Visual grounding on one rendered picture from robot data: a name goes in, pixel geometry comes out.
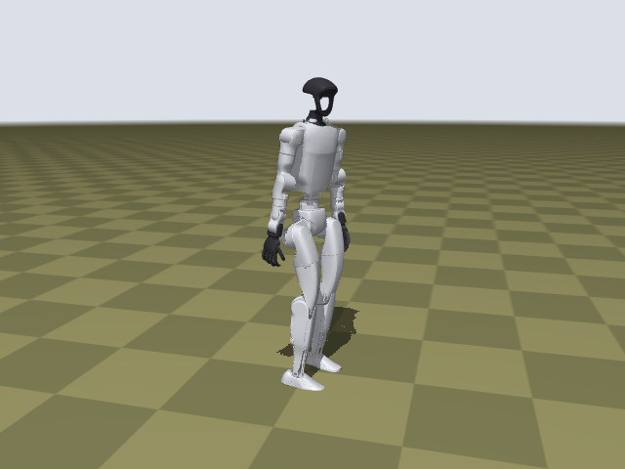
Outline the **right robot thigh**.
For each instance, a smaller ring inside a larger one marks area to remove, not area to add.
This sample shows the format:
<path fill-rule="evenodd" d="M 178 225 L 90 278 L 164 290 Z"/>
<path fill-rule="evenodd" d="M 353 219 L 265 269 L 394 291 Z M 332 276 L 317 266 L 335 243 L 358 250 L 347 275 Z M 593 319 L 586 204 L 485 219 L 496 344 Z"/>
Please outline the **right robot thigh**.
<path fill-rule="evenodd" d="M 303 291 L 303 295 L 296 297 L 291 306 L 296 300 L 304 300 L 309 306 L 311 315 L 320 288 L 319 257 L 312 232 L 305 227 L 304 220 L 299 220 L 283 230 L 281 239 L 287 248 L 296 248 L 293 264 Z"/>

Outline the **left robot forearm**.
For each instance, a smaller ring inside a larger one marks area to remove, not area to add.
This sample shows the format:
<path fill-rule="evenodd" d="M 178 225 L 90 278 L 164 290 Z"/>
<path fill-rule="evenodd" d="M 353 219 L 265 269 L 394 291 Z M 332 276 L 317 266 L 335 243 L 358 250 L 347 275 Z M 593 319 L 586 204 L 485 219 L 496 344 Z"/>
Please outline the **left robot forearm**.
<path fill-rule="evenodd" d="M 332 184 L 329 187 L 330 196 L 331 196 L 330 197 L 331 217 L 338 221 L 339 221 L 338 219 L 339 212 L 344 212 L 345 217 L 346 217 L 346 213 L 344 211 L 344 195 L 343 195 L 345 181 L 343 183 L 339 183 L 335 185 Z"/>

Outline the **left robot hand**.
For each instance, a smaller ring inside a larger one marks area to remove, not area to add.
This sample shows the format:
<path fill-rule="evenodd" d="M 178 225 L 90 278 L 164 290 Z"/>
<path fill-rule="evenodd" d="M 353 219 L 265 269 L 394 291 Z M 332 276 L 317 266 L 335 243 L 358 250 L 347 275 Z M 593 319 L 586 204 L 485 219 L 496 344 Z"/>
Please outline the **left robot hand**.
<path fill-rule="evenodd" d="M 338 214 L 338 219 L 339 219 L 339 221 L 340 221 L 340 223 L 341 223 L 341 226 L 342 226 L 343 237 L 344 237 L 344 248 L 345 248 L 345 252 L 346 252 L 346 250 L 347 250 L 347 249 L 348 249 L 348 247 L 349 247 L 349 243 L 350 243 L 350 236 L 349 236 L 349 233 L 348 233 L 348 229 L 347 229 L 347 228 L 346 228 L 346 226 L 345 226 L 345 223 L 346 223 L 347 221 L 346 221 L 346 218 L 345 218 L 345 214 L 344 214 L 344 212 L 339 212 L 339 214 Z"/>

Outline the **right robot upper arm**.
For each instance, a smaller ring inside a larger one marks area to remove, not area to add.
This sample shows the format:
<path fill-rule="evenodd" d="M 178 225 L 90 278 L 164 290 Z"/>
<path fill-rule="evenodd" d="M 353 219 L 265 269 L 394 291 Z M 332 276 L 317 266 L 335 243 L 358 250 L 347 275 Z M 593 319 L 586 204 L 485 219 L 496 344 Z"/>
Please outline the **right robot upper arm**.
<path fill-rule="evenodd" d="M 305 128 L 300 126 L 284 128 L 279 135 L 280 150 L 277 161 L 277 175 L 284 177 L 283 191 L 290 192 L 296 186 L 295 177 L 290 172 L 295 161 L 297 148 L 304 140 Z"/>

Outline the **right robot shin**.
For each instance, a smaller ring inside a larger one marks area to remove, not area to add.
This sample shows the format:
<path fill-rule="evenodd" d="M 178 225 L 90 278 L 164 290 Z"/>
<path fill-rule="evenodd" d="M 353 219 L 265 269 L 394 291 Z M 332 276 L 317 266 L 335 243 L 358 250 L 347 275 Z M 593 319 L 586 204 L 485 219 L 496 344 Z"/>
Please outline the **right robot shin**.
<path fill-rule="evenodd" d="M 305 364 L 313 340 L 316 308 L 317 306 L 314 307 L 313 315 L 310 317 L 310 309 L 306 301 L 296 300 L 291 306 L 290 344 L 293 346 L 293 375 L 295 377 L 299 375 L 302 378 L 305 375 Z"/>

